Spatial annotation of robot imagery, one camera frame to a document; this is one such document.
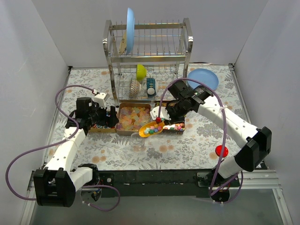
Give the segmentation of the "star candy tin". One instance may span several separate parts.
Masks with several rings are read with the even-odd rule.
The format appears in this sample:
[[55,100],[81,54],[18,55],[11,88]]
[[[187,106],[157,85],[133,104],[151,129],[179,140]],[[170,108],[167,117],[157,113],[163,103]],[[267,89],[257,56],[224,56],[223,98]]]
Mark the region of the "star candy tin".
[[[162,106],[166,107],[168,103],[169,103],[169,105],[173,106],[175,104],[175,100],[163,101]],[[155,107],[157,107],[157,106],[159,106],[159,101],[155,101]],[[162,134],[183,135],[184,131],[185,131],[185,120],[183,120],[180,123],[175,123],[172,125],[165,125],[163,127]]]

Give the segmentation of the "yellow plastic scoop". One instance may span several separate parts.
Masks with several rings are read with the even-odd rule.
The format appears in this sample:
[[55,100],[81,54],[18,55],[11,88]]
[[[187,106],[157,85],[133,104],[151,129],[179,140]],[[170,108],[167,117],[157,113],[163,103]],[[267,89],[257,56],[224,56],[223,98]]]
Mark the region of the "yellow plastic scoop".
[[144,126],[142,126],[138,134],[142,138],[149,137],[151,135],[159,134],[163,131],[163,127],[165,126],[165,123],[161,121],[160,123],[157,123],[156,121],[152,121]]

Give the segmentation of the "popsicle candy tin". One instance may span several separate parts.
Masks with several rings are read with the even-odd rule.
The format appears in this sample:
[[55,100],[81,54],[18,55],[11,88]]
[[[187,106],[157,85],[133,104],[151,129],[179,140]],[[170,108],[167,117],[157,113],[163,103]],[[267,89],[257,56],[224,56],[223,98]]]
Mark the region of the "popsicle candy tin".
[[116,133],[123,136],[131,136],[132,133],[138,132],[139,129],[150,122],[151,106],[144,103],[120,104]]

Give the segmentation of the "clear glass jar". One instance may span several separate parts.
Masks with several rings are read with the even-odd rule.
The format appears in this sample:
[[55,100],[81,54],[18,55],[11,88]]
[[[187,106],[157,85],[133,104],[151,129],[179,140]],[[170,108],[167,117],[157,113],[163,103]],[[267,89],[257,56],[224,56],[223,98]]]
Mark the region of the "clear glass jar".
[[140,153],[145,151],[145,139],[140,137],[139,133],[132,133],[130,137],[130,145],[133,152]]

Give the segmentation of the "steel dish rack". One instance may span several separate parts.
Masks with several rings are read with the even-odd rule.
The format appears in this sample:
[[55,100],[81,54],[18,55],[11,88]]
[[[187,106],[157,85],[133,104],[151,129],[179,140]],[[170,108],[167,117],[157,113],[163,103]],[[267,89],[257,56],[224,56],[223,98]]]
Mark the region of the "steel dish rack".
[[[103,49],[109,69],[112,96],[116,105],[125,101],[155,101],[172,80],[186,77],[193,48],[193,32],[189,18],[182,21],[142,22],[135,24],[132,53],[119,55],[119,46],[126,24],[105,22]],[[129,97],[129,82],[136,75],[137,64],[147,70],[147,76],[156,80],[158,91],[148,97],[146,80],[141,81],[142,91]]]

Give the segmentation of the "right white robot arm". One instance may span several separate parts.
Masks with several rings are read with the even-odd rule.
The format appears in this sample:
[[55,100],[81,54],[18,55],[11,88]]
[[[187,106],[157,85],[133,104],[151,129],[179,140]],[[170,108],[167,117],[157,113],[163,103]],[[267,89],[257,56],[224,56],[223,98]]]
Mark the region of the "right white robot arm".
[[229,177],[241,172],[252,172],[270,154],[272,132],[267,127],[249,124],[226,108],[214,90],[206,85],[195,89],[185,84],[185,78],[171,82],[166,90],[176,99],[166,112],[172,123],[180,121],[188,112],[194,111],[223,129],[240,147],[240,151],[218,163],[212,174],[213,183],[223,186]]

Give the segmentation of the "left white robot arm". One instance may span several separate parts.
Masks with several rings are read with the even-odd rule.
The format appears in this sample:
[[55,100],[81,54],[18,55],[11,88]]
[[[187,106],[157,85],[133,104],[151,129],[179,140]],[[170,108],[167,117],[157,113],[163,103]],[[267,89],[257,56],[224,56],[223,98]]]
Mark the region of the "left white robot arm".
[[70,207],[76,192],[84,185],[96,187],[100,182],[95,164],[81,164],[71,171],[74,157],[94,125],[115,126],[119,120],[114,106],[107,111],[107,95],[98,93],[93,98],[79,97],[65,125],[63,143],[43,169],[33,175],[37,203],[40,206]]

